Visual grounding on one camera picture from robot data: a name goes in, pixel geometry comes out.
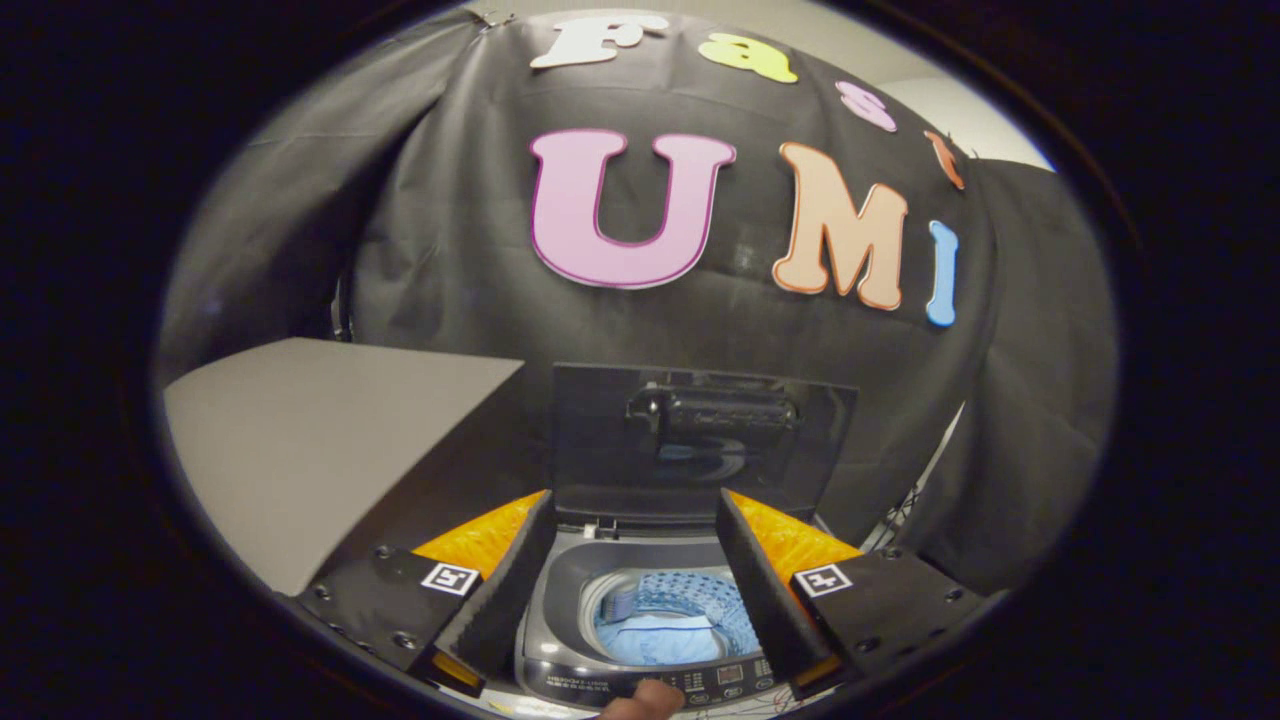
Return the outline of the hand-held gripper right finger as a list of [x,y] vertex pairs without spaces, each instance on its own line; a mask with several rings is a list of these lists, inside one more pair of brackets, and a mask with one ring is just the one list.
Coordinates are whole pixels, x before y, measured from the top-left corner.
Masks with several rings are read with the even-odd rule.
[[1006,598],[910,550],[861,552],[731,489],[716,534],[765,660],[800,700],[888,684],[961,643]]

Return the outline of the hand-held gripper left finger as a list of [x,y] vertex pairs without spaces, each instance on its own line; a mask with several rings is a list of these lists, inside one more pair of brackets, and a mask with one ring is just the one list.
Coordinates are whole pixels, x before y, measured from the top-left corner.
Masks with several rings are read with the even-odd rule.
[[293,600],[406,676],[477,697],[506,667],[556,534],[553,493],[541,489],[415,550],[375,544]]

